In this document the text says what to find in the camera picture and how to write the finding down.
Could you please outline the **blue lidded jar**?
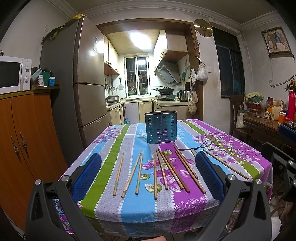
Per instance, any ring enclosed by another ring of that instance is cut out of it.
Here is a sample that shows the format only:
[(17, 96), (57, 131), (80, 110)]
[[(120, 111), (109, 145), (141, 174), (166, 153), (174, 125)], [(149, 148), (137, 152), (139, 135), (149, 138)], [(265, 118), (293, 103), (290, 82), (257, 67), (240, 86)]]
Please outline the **blue lidded jar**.
[(55, 80), (56, 80), (56, 78), (54, 76), (49, 78), (49, 86), (50, 87), (55, 86)]

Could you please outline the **white medicine bottle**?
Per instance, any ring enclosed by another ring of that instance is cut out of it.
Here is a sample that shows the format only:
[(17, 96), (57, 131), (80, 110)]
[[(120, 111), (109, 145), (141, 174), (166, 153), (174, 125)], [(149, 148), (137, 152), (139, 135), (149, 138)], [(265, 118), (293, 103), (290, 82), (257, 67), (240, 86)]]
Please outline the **white medicine bottle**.
[(44, 77), (42, 74), (38, 76), (38, 86), (44, 86)]

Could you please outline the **framed wall picture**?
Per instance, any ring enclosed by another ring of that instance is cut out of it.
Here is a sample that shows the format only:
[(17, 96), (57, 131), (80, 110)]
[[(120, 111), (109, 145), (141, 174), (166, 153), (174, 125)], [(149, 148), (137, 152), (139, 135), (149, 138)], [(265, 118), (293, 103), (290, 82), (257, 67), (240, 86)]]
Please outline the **framed wall picture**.
[(291, 57), (292, 51), (282, 27), (261, 32), (270, 58)]

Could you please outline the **round gold wall clock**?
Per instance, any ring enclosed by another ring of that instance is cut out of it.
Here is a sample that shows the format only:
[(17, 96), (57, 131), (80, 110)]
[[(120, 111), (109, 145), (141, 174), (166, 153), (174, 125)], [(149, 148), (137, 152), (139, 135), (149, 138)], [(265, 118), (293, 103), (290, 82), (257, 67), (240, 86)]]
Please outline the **round gold wall clock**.
[(203, 19), (196, 19), (194, 21), (194, 28), (196, 32), (203, 37), (211, 37), (213, 34), (213, 29), (210, 23)]

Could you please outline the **blue perforated utensil holder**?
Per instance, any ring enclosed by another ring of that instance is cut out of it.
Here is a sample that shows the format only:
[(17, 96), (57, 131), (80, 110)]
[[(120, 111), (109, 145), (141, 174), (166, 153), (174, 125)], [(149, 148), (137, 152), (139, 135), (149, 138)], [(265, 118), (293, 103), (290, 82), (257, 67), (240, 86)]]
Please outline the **blue perforated utensil holder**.
[(144, 114), (149, 144), (174, 142), (177, 139), (177, 112), (153, 111)]

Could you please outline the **white microwave oven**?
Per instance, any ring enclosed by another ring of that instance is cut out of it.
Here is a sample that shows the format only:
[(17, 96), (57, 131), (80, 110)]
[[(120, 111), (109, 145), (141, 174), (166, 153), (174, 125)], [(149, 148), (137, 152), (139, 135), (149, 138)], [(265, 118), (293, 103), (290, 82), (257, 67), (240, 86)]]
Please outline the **white microwave oven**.
[(1, 56), (0, 93), (27, 91), (31, 89), (31, 59)]

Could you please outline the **wooden chair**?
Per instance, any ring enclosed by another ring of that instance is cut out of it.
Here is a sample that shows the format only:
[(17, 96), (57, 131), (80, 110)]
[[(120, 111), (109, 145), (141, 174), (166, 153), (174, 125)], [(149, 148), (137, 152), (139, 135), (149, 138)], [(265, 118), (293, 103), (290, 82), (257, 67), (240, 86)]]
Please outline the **wooden chair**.
[(244, 110), (244, 95), (230, 95), (230, 135), (247, 141), (249, 128), (236, 128), (238, 112)]

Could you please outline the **dark brown chopstick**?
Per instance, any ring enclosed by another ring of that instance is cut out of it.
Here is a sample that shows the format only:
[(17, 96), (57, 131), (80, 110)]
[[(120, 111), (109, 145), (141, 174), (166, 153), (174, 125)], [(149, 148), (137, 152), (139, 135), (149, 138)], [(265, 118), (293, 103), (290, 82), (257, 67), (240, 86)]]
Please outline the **dark brown chopstick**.
[(181, 156), (177, 153), (176, 149), (175, 149), (175, 153), (177, 154), (178, 158), (180, 159), (180, 161), (182, 162), (182, 164), (184, 165), (184, 167), (186, 168), (187, 172), (189, 173), (189, 175), (191, 176), (191, 178), (193, 179), (193, 181), (195, 182), (195, 184), (198, 186), (198, 188), (200, 189), (200, 191), (202, 192), (202, 194), (206, 194), (205, 189), (202, 187), (202, 185), (199, 183), (198, 179), (196, 179), (196, 177), (193, 175), (193, 173), (191, 172), (191, 170), (188, 168), (188, 166), (182, 160)]
[(167, 156), (164, 154), (164, 152), (160, 151), (160, 154), (163, 157), (166, 165), (168, 166), (170, 172), (172, 173), (173, 177), (175, 178), (175, 180), (176, 180), (178, 186), (180, 187), (180, 189), (184, 189), (187, 193), (190, 193), (189, 188), (187, 187), (187, 185), (185, 184), (183, 179), (180, 177), (177, 170), (174, 168), (173, 164), (169, 161)]
[(193, 173), (193, 175), (196, 177), (196, 179), (198, 179), (197, 174), (195, 173), (195, 171), (192, 169), (192, 167), (190, 166), (190, 164), (188, 163), (188, 161), (184, 158), (184, 156), (182, 155), (182, 153), (180, 152), (180, 150), (177, 148), (177, 146), (175, 145), (175, 143), (173, 143), (174, 148), (176, 149), (177, 153), (181, 156), (182, 160), (185, 162), (185, 164), (188, 166), (188, 168), (191, 170), (191, 172)]

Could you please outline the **floral striped tablecloth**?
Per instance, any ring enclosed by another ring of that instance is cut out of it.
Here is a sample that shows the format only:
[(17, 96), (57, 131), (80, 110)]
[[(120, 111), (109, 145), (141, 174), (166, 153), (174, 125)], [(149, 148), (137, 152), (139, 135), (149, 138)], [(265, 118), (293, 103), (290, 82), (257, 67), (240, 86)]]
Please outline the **floral striped tablecloth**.
[[(180, 120), (177, 123), (177, 139), (174, 142), (195, 173), (200, 171), (191, 150), (208, 150), (214, 156), (249, 177), (244, 179), (212, 156), (208, 158), (219, 165), (226, 174), (233, 174), (242, 181), (260, 179), (267, 195), (273, 188), (273, 168), (259, 151), (235, 137), (200, 120)], [(190, 190), (180, 189), (175, 178), (161, 157), (168, 190), (165, 190), (156, 148), (173, 164)], [(139, 170), (138, 161), (126, 195), (122, 192), (131, 174), (138, 154), (144, 151), (139, 194), (135, 194)], [(154, 200), (154, 151), (157, 162), (158, 199)], [(124, 152), (116, 196), (113, 189), (117, 170)], [(73, 162), (66, 171), (71, 175), (97, 153), (102, 166), (95, 176), (86, 196), (78, 206), (90, 223), (100, 232), (124, 237), (149, 237), (179, 233), (205, 226), (219, 207), (202, 177), (199, 183), (205, 189), (202, 194), (175, 153), (173, 143), (149, 144), (145, 124), (114, 125), (107, 127)]]

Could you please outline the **kitchen window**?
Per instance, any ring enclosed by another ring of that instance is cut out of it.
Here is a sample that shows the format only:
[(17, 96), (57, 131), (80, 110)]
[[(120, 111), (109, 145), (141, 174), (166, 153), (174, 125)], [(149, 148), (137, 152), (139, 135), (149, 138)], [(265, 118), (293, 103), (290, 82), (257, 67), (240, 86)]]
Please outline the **kitchen window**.
[(148, 56), (125, 58), (125, 78), (128, 97), (148, 95), (150, 92)]

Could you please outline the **hanging white plastic bag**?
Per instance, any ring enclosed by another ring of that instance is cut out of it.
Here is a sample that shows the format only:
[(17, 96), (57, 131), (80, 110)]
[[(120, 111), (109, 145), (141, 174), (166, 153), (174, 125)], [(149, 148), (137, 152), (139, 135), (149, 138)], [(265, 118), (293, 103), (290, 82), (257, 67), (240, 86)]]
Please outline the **hanging white plastic bag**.
[(207, 81), (208, 80), (206, 65), (203, 62), (200, 62), (200, 64), (199, 64), (197, 74), (196, 74), (196, 80), (199, 80), (199, 81)]

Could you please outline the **steel electric kettle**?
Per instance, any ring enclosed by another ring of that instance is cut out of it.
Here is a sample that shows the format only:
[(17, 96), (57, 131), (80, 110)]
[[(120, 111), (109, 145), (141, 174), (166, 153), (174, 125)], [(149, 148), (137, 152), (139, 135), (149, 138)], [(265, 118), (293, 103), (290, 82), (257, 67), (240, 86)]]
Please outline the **steel electric kettle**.
[(179, 90), (177, 98), (180, 102), (188, 102), (188, 92), (185, 89)]

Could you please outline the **blue water jug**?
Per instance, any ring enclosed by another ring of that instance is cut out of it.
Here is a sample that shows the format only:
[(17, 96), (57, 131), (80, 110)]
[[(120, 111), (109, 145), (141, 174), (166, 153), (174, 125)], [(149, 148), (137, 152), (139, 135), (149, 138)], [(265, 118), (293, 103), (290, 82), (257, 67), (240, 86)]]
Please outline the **blue water jug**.
[(130, 124), (130, 120), (128, 118), (125, 118), (124, 124)]

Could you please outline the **light bamboo chopstick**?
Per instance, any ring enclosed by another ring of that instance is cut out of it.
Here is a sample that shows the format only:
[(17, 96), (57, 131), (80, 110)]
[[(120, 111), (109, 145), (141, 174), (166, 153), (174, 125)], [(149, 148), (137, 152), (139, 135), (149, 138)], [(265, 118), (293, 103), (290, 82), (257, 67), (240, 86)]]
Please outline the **light bamboo chopstick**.
[(143, 155), (144, 155), (144, 151), (142, 150), (142, 152), (141, 152), (141, 154), (140, 154), (140, 163), (139, 163), (139, 170), (138, 170), (138, 176), (137, 176), (137, 184), (136, 184), (136, 190), (135, 190), (135, 194), (136, 194), (136, 195), (139, 194), (140, 177), (141, 177), (141, 173), (142, 173), (142, 160), (143, 160)]
[(232, 166), (230, 166), (228, 163), (224, 162), (223, 160), (219, 159), (218, 157), (214, 156), (212, 153), (210, 153), (208, 150), (203, 149), (203, 151), (205, 153), (207, 153), (208, 155), (212, 156), (213, 158), (215, 158), (217, 161), (219, 161), (220, 163), (222, 163), (223, 165), (225, 165), (227, 168), (229, 168), (230, 170), (234, 171), (235, 173), (237, 173), (238, 175), (240, 175), (241, 177), (243, 177), (244, 179), (248, 180), (249, 177), (245, 174), (243, 174), (242, 172), (238, 171), (237, 169), (233, 168)]
[(136, 170), (136, 167), (137, 167), (138, 161), (139, 161), (140, 158), (141, 158), (141, 155), (142, 155), (142, 153), (140, 152), (140, 153), (138, 154), (138, 157), (137, 157), (137, 160), (136, 160), (136, 162), (135, 162), (135, 165), (133, 166), (133, 169), (132, 169), (132, 171), (131, 171), (131, 174), (130, 174), (130, 176), (129, 176), (129, 178), (128, 178), (128, 181), (127, 181), (127, 183), (126, 183), (126, 185), (125, 185), (125, 188), (124, 188), (124, 190), (123, 190), (123, 192), (122, 192), (121, 198), (124, 198), (125, 195), (126, 195), (126, 192), (127, 192), (127, 190), (128, 190), (128, 187), (129, 187), (129, 185), (130, 185), (130, 183), (131, 183), (131, 181), (132, 181), (132, 178), (133, 178), (134, 172), (135, 172), (135, 170)]
[(120, 158), (120, 162), (119, 162), (119, 166), (118, 166), (118, 170), (117, 170), (117, 175), (116, 175), (116, 180), (115, 180), (115, 184), (114, 184), (113, 194), (112, 194), (113, 196), (116, 196), (116, 193), (117, 193), (117, 187), (118, 187), (118, 183), (119, 183), (119, 177), (120, 177), (124, 154), (125, 154), (124, 152), (122, 152), (122, 154), (121, 154), (121, 158)]

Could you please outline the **steel range hood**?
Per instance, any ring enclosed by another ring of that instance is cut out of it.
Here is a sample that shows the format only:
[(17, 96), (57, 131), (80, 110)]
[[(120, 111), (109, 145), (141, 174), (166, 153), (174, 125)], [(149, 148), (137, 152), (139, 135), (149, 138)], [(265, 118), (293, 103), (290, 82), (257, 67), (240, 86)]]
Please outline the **steel range hood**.
[(161, 61), (154, 73), (167, 85), (177, 85), (181, 83), (180, 73), (176, 63)]

